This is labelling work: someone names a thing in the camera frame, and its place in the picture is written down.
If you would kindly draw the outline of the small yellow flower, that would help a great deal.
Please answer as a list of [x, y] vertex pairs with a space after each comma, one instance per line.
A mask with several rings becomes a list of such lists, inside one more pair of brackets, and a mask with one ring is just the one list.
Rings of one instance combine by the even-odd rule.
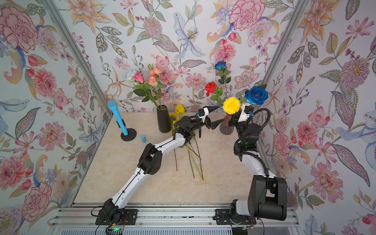
[[223, 110], [228, 115], [237, 113], [240, 110], [240, 107], [241, 102], [235, 97], [228, 98], [223, 102]]

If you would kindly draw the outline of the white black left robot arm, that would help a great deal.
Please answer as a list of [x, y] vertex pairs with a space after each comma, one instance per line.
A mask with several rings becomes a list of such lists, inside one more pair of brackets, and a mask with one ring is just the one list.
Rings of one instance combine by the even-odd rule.
[[127, 206], [141, 184], [159, 171], [164, 154], [190, 143], [195, 130], [199, 131], [201, 137], [203, 126], [214, 130], [223, 122], [223, 119], [211, 121], [209, 118], [209, 114], [218, 108], [218, 106], [205, 106], [193, 116], [182, 117], [176, 122], [178, 129], [171, 138], [156, 145], [146, 145], [132, 177], [116, 195], [104, 202], [98, 217], [110, 224], [117, 223], [121, 219], [121, 210]]

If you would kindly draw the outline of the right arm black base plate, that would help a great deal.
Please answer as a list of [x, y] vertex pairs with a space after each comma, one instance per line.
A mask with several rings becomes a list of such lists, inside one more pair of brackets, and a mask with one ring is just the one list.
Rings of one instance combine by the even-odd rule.
[[254, 217], [230, 213], [230, 209], [216, 209], [212, 219], [217, 225], [254, 226], [257, 224]]

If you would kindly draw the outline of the orange yellow sunflower vase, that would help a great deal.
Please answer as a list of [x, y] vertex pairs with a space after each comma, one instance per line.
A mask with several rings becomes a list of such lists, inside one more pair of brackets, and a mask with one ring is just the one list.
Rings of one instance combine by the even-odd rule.
[[[174, 136], [176, 133], [176, 127], [175, 124], [178, 121], [178, 117], [175, 113], [169, 113], [169, 122], [171, 125], [171, 136]], [[174, 150], [174, 156], [175, 156], [175, 164], [176, 164], [176, 171], [178, 171], [178, 164], [177, 164], [177, 157], [176, 157], [176, 151]]]

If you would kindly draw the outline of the large blue rose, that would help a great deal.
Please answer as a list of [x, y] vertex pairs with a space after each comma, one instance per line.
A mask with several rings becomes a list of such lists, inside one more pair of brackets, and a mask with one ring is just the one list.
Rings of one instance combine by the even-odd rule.
[[268, 99], [268, 92], [265, 90], [265, 86], [254, 86], [246, 94], [245, 98], [247, 103], [253, 105], [263, 105]]

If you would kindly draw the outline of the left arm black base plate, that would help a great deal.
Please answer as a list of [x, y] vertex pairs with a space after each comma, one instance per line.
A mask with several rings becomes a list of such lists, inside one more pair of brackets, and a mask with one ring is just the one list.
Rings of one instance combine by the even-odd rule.
[[138, 212], [137, 209], [120, 209], [107, 215], [103, 210], [100, 210], [95, 225], [135, 225]]

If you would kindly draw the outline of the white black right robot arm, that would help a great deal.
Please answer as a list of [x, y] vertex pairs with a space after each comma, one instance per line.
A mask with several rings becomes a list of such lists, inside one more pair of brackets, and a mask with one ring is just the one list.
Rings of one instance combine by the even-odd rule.
[[246, 200], [235, 199], [230, 205], [230, 216], [247, 216], [284, 221], [287, 217], [287, 183], [277, 177], [259, 156], [257, 141], [262, 127], [246, 120], [231, 117], [239, 139], [234, 144], [234, 154], [253, 174]]

